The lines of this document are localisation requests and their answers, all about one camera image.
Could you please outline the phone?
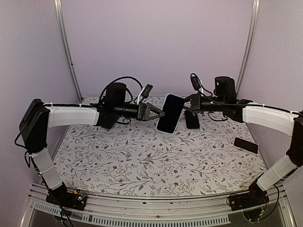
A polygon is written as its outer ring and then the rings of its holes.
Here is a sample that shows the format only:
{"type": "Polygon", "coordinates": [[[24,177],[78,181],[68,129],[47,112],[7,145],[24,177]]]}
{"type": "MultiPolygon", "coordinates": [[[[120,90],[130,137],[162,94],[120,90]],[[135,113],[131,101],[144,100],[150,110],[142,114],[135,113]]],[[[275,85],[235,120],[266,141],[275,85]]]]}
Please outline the phone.
{"type": "Polygon", "coordinates": [[[184,103],[183,97],[167,94],[162,106],[162,111],[165,115],[158,119],[156,129],[164,133],[172,134],[176,129],[184,103]]]}

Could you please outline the black phone case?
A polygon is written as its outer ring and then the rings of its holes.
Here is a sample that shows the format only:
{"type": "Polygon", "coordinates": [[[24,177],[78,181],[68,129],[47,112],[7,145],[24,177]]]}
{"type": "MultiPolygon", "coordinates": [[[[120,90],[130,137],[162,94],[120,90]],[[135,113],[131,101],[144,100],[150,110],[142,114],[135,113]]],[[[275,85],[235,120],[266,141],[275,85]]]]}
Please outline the black phone case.
{"type": "Polygon", "coordinates": [[[196,113],[192,113],[188,110],[184,112],[185,120],[186,120],[186,127],[188,129],[199,129],[200,123],[198,120],[198,116],[196,113]]]}

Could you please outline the black smartphone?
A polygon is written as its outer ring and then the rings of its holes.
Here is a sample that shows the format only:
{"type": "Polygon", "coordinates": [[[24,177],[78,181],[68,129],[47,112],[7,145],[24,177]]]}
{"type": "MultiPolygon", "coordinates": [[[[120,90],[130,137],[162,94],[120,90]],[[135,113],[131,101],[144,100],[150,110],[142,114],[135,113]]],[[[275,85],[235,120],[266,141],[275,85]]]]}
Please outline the black smartphone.
{"type": "Polygon", "coordinates": [[[258,153],[258,144],[243,140],[241,138],[235,138],[234,146],[254,154],[258,153]]]}

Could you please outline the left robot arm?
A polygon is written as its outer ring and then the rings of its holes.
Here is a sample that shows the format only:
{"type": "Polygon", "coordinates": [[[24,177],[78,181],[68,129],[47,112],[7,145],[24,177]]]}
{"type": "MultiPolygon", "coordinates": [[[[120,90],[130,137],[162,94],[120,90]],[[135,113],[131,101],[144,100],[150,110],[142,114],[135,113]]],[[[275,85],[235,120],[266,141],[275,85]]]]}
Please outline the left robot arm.
{"type": "Polygon", "coordinates": [[[48,129],[70,125],[111,129],[121,117],[149,121],[165,115],[159,108],[140,99],[135,104],[131,100],[126,101],[126,94],[130,94],[129,89],[117,78],[104,88],[96,104],[53,104],[44,103],[41,99],[31,102],[16,136],[23,140],[23,144],[16,142],[15,145],[26,150],[27,165],[34,165],[52,198],[60,205],[67,205],[71,199],[47,150],[48,129]]]}

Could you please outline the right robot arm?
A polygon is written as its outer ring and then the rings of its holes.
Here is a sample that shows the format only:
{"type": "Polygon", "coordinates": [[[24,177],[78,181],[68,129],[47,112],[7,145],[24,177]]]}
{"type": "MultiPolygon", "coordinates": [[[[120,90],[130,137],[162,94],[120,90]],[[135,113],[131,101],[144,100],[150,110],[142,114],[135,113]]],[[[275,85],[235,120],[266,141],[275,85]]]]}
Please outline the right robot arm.
{"type": "Polygon", "coordinates": [[[245,202],[248,206],[255,206],[263,199],[266,190],[303,165],[303,113],[237,99],[234,79],[227,76],[214,79],[215,88],[209,95],[203,94],[205,88],[195,73],[190,75],[190,80],[197,93],[185,98],[185,102],[190,103],[186,110],[195,114],[221,112],[236,122],[261,125],[292,138],[285,156],[249,186],[245,202]]]}

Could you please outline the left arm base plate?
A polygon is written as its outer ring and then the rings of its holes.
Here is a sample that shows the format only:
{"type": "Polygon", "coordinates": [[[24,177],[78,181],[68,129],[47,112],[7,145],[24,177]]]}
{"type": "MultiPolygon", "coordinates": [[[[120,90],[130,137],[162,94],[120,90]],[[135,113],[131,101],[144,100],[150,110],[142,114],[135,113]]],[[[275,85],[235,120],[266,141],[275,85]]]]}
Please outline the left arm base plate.
{"type": "Polygon", "coordinates": [[[46,197],[46,202],[61,205],[64,208],[84,211],[87,195],[79,192],[51,191],[46,197]]]}

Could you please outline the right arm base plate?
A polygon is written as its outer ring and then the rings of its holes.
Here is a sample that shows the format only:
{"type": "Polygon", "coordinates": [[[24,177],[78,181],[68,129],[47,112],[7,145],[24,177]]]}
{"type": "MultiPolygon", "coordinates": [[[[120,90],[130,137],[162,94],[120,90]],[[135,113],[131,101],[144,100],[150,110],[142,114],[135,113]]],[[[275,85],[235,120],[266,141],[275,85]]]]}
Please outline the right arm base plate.
{"type": "Polygon", "coordinates": [[[244,218],[249,222],[258,222],[263,217],[269,203],[267,193],[253,197],[249,192],[242,194],[232,193],[226,204],[232,211],[242,210],[244,218]]]}

